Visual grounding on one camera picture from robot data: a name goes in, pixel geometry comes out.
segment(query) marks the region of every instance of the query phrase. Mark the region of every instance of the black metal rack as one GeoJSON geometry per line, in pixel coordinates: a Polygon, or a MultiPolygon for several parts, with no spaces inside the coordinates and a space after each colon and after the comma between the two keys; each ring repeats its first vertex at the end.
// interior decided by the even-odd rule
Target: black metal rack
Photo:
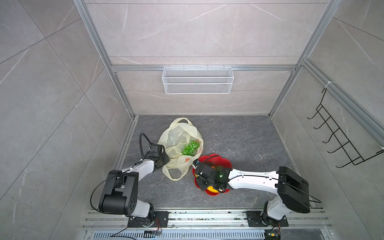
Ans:
{"type": "Polygon", "coordinates": [[[324,99],[324,96],[325,96],[326,91],[327,91],[327,89],[324,88],[323,91],[321,92],[321,93],[324,92],[324,94],[323,94],[323,97],[321,98],[321,101],[320,101],[319,106],[317,106],[317,108],[316,108],[316,113],[313,115],[313,117],[308,118],[308,119],[312,119],[312,118],[314,118],[317,114],[319,114],[319,115],[321,116],[321,118],[324,120],[324,122],[323,122],[318,128],[314,127],[314,129],[319,129],[319,128],[321,128],[324,124],[326,124],[326,125],[328,126],[328,128],[329,128],[329,129],[331,130],[331,132],[332,132],[332,134],[331,134],[331,136],[329,137],[328,141],[326,141],[326,142],[323,141],[323,143],[328,143],[328,142],[331,140],[332,136],[335,136],[336,140],[337,140],[338,143],[340,144],[340,147],[338,147],[336,150],[334,150],[334,151],[332,151],[332,152],[327,151],[328,153],[334,153],[334,152],[336,152],[336,151],[339,150],[339,149],[343,149],[344,152],[345,152],[345,154],[348,156],[348,158],[349,158],[349,162],[348,162],[348,163],[344,164],[343,166],[336,166],[336,167],[338,167],[338,168],[345,167],[345,166],[347,166],[347,165],[350,164],[350,163],[352,163],[353,165],[358,165],[358,164],[360,164],[360,163],[362,163],[362,162],[365,162],[365,161],[367,161],[367,160],[369,160],[369,159],[371,159],[371,158],[373,158],[373,157],[375,157],[375,156],[377,156],[377,155],[380,155],[380,154],[384,153],[384,149],[382,149],[382,150],[378,151],[375,155],[373,155],[372,157],[369,157],[369,158],[367,158],[367,159],[364,159],[364,158],[361,156],[361,154],[359,153],[359,151],[357,151],[357,149],[356,149],[355,146],[352,144],[352,142],[350,141],[350,139],[346,136],[346,134],[344,133],[344,131],[340,128],[340,126],[337,124],[337,122],[336,122],[336,121],[333,119],[333,117],[329,114],[329,112],[327,111],[327,109],[323,106],[322,102],[323,102],[323,99],[324,99]],[[321,109],[324,109],[324,110],[326,111],[326,113],[329,115],[329,117],[328,117],[327,119],[325,119],[324,116],[321,115],[321,113],[320,113],[320,110],[321,110],[321,109]],[[335,131],[333,131],[333,130],[331,129],[331,127],[329,126],[329,124],[328,124],[328,122],[327,122],[327,121],[330,120],[330,119],[331,119],[331,120],[336,124],[336,126],[337,126],[337,129],[336,129],[335,131]],[[337,132],[337,131],[341,131],[341,132],[343,133],[343,135],[344,135],[345,138],[347,139],[347,142],[346,142],[346,143],[341,144],[340,140],[339,140],[338,137],[336,136],[336,132],[337,132]],[[345,148],[344,148],[344,146],[347,145],[348,143],[350,143],[350,144],[352,145],[352,147],[355,149],[355,151],[356,151],[357,154],[359,155],[357,158],[355,158],[355,159],[353,159],[353,160],[351,159],[351,157],[349,156],[348,152],[347,152],[347,151],[345,150],[345,148]],[[360,162],[358,162],[358,163],[355,163],[355,161],[358,160],[358,159],[360,159],[360,158],[361,158],[362,161],[360,161],[360,162]]]}

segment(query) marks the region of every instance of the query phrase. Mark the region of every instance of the translucent plastic bag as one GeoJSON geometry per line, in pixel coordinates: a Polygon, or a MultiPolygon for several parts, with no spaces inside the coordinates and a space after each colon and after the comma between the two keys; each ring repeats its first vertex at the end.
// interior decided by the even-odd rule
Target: translucent plastic bag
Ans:
{"type": "Polygon", "coordinates": [[[163,166],[162,171],[172,181],[180,180],[188,172],[189,166],[195,159],[198,159],[203,151],[203,139],[197,128],[192,125],[191,121],[187,118],[177,118],[169,126],[167,130],[161,135],[157,144],[164,145],[166,153],[170,161],[163,166]],[[188,123],[179,122],[180,120],[187,120],[188,123]],[[198,140],[200,143],[195,156],[183,155],[184,147],[192,140],[198,140]],[[181,177],[172,178],[169,169],[179,169],[181,177]]]}

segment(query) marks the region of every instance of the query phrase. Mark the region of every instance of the zip tie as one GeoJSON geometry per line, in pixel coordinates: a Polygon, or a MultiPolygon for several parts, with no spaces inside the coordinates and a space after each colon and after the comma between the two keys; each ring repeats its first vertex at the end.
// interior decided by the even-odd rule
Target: zip tie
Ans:
{"type": "Polygon", "coordinates": [[[330,83],[336,83],[336,82],[328,81],[327,85],[325,85],[324,88],[327,88],[328,84],[330,84],[330,83]]]}

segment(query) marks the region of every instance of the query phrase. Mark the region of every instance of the ventilation grille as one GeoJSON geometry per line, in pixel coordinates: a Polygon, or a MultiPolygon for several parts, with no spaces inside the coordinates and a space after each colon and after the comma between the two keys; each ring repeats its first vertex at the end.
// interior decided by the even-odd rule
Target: ventilation grille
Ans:
{"type": "Polygon", "coordinates": [[[230,93],[230,67],[167,67],[162,80],[167,94],[230,93]]]}
{"type": "Polygon", "coordinates": [[[125,230],[118,234],[122,237],[111,237],[117,230],[97,230],[93,240],[112,240],[127,239],[131,237],[136,240],[203,240],[203,239],[223,239],[223,240],[244,240],[244,239],[264,239],[264,230],[163,230],[161,236],[144,233],[144,230],[125,230]]]}

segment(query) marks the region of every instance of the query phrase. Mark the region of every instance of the white wire basket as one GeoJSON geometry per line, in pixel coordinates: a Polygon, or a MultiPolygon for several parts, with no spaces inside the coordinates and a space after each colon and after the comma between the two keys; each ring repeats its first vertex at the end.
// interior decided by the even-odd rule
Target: white wire basket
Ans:
{"type": "Polygon", "coordinates": [[[162,80],[166,94],[230,93],[230,67],[165,67],[162,80]]]}

